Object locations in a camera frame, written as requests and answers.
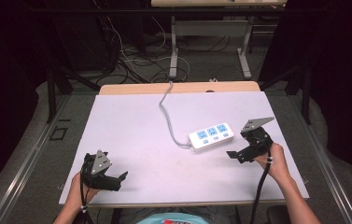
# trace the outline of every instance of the person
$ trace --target person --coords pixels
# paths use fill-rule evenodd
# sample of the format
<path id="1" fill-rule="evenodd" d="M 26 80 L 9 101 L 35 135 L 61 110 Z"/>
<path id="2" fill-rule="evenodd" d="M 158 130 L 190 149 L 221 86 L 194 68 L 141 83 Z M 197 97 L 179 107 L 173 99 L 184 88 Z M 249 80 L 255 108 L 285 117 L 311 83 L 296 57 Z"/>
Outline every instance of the person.
<path id="1" fill-rule="evenodd" d="M 304 200 L 302 194 L 300 193 L 294 179 L 289 173 L 289 168 L 287 167 L 287 161 L 284 155 L 284 148 L 278 145 L 277 143 L 273 143 L 271 148 L 271 154 L 273 157 L 273 163 L 271 164 L 271 168 L 269 170 L 269 175 L 275 180 L 275 182 L 280 187 L 284 198 L 286 200 L 286 205 L 289 210 L 289 219 L 291 223 L 309 223 L 315 224 L 320 223 L 317 216 L 311 210 L 309 205 Z M 259 163 L 262 168 L 265 168 L 268 160 L 267 153 L 261 155 L 254 159 L 257 163 Z M 70 191 L 68 192 L 67 199 L 63 206 L 63 209 L 56 217 L 53 223 L 55 224 L 65 224 L 72 223 L 74 218 L 81 210 L 81 199 L 80 199 L 80 173 L 76 174 L 73 177 L 73 181 L 71 184 Z M 99 189 L 89 189 L 84 186 L 84 194 L 87 195 L 86 201 L 87 203 L 92 200 L 94 195 L 97 194 Z M 150 222 L 155 220 L 163 220 L 165 216 L 168 216 L 168 222 L 165 220 L 163 223 L 174 223 L 170 219 L 173 219 L 173 214 L 181 214 L 185 215 L 184 218 L 186 220 L 193 221 L 193 223 L 225 223 L 224 218 L 232 217 L 231 213 L 226 210 L 223 210 L 224 207 L 229 206 L 209 206 L 206 207 L 207 212 L 202 212 L 202 209 L 199 207 L 190 207 L 183 210 L 182 208 L 160 208 L 156 210 L 157 214 L 152 214 L 152 210 L 146 212 L 144 214 L 144 209 L 140 209 L 140 213 L 144 214 L 144 219 L 136 220 L 136 212 L 135 210 L 126 209 L 126 214 L 123 214 L 123 221 L 120 223 L 159 223 Z"/>

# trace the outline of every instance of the white tabletop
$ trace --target white tabletop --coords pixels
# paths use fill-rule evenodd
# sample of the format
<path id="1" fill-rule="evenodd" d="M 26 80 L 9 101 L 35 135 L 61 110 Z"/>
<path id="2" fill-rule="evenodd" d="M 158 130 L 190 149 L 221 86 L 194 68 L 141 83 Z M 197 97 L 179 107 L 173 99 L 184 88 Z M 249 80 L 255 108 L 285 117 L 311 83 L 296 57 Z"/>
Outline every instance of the white tabletop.
<path id="1" fill-rule="evenodd" d="M 287 0 L 152 0 L 154 7 L 253 7 L 281 6 Z"/>
<path id="2" fill-rule="evenodd" d="M 108 152 L 113 165 L 106 175 L 129 171 L 120 191 L 102 190 L 91 206 L 138 207 L 252 203 L 263 172 L 256 162 L 240 164 L 226 151 L 248 143 L 239 134 L 249 119 L 274 117 L 264 92 L 170 93 L 164 101 L 179 142 L 188 134 L 227 122 L 235 137 L 229 143 L 196 153 L 177 146 L 158 103 L 162 94 L 98 95 L 79 143 L 59 203 L 65 202 L 71 179 L 86 153 Z M 285 149 L 289 170 L 304 198 L 308 193 L 289 148 L 273 120 L 263 126 Z M 283 201 L 268 176 L 262 200 Z"/>

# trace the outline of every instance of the person's right hand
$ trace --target person's right hand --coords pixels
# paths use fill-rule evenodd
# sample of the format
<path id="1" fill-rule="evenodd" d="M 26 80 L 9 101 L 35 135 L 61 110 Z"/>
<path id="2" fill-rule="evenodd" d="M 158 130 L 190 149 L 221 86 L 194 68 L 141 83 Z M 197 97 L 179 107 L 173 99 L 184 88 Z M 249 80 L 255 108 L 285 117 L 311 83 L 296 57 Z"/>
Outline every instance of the person's right hand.
<path id="1" fill-rule="evenodd" d="M 273 177 L 277 183 L 289 179 L 289 168 L 287 167 L 286 157 L 284 156 L 284 148 L 277 143 L 273 143 L 270 150 L 273 163 L 271 164 L 269 175 Z M 259 163 L 262 168 L 265 168 L 268 162 L 268 153 L 256 157 L 254 161 Z"/>

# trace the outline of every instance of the blue outlet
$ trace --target blue outlet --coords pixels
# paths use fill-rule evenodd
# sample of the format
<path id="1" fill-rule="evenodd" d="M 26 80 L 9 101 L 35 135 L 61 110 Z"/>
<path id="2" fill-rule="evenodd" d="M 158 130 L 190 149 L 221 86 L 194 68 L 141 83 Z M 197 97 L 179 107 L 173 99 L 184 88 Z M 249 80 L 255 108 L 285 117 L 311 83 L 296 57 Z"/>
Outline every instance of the blue outlet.
<path id="1" fill-rule="evenodd" d="M 203 139 L 207 137 L 207 133 L 205 131 L 198 132 L 199 139 Z"/>
<path id="2" fill-rule="evenodd" d="M 217 129 L 219 130 L 220 133 L 228 131 L 224 124 L 219 124 L 219 126 L 217 126 Z"/>
<path id="3" fill-rule="evenodd" d="M 210 136 L 212 136 L 212 135 L 214 135 L 214 134 L 217 134 L 217 130 L 216 130 L 216 128 L 209 128 L 209 129 L 207 129 L 207 132 L 208 132 L 208 134 L 210 135 Z"/>

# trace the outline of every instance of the power strip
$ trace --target power strip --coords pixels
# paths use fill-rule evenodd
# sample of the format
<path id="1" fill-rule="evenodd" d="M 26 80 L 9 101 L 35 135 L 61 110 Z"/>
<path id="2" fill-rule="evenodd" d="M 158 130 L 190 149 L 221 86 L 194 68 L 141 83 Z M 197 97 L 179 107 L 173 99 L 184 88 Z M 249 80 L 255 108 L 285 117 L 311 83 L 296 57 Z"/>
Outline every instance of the power strip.
<path id="1" fill-rule="evenodd" d="M 195 133 L 190 133 L 192 151 L 200 151 L 233 139 L 233 132 L 227 123 L 220 123 Z"/>

